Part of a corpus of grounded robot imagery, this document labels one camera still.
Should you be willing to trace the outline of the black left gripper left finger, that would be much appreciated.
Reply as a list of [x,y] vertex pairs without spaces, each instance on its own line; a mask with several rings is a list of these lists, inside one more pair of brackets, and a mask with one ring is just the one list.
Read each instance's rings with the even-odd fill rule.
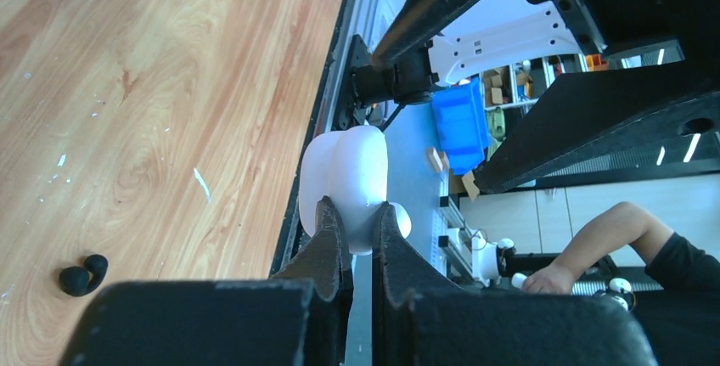
[[264,280],[136,281],[101,290],[63,365],[337,365],[346,354],[351,258],[340,213]]

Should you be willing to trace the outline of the person's hand at teleoperation rig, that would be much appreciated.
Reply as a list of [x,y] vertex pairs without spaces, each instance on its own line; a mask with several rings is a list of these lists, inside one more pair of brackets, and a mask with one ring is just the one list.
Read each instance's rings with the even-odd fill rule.
[[527,293],[569,295],[576,275],[560,264],[550,264],[529,276],[520,289]]

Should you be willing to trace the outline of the white earbud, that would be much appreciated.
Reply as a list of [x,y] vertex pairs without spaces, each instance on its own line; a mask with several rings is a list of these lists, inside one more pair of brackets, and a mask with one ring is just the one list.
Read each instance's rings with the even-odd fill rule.
[[395,209],[397,226],[399,228],[401,236],[406,239],[412,230],[412,222],[407,210],[399,203],[391,202],[391,205]]

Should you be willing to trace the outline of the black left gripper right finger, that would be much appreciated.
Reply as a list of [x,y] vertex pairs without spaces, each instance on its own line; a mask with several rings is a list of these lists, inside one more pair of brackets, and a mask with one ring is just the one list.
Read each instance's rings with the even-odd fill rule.
[[633,316],[597,296],[475,293],[437,272],[384,203],[374,228],[375,365],[653,365]]

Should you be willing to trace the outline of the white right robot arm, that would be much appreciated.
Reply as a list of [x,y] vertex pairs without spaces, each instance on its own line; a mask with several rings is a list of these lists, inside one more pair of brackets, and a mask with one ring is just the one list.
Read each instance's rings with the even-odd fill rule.
[[475,183],[501,193],[574,163],[719,126],[719,0],[407,0],[352,68],[360,105],[425,101],[495,67],[555,54],[623,59],[676,45],[677,62],[565,73]]

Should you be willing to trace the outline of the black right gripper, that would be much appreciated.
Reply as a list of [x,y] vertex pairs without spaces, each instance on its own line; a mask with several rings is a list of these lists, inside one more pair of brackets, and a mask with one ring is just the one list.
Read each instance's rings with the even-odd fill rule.
[[719,0],[527,1],[553,3],[585,54],[620,59],[668,44],[690,62],[560,75],[475,171],[480,191],[719,128]]

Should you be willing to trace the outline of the white earbud charging case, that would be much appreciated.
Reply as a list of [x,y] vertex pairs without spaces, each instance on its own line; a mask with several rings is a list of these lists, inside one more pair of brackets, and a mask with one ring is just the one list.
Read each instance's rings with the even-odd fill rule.
[[349,251],[369,255],[375,213],[387,201],[388,168],[385,134],[377,127],[315,137],[301,162],[298,204],[304,232],[314,236],[317,203],[328,196],[340,213]]

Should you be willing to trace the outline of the person's forearm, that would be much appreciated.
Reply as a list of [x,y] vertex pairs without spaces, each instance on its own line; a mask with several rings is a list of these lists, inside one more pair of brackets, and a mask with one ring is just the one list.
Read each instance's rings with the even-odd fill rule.
[[650,265],[673,235],[674,231],[649,211],[623,201],[584,225],[554,265],[579,279],[599,259],[625,246]]

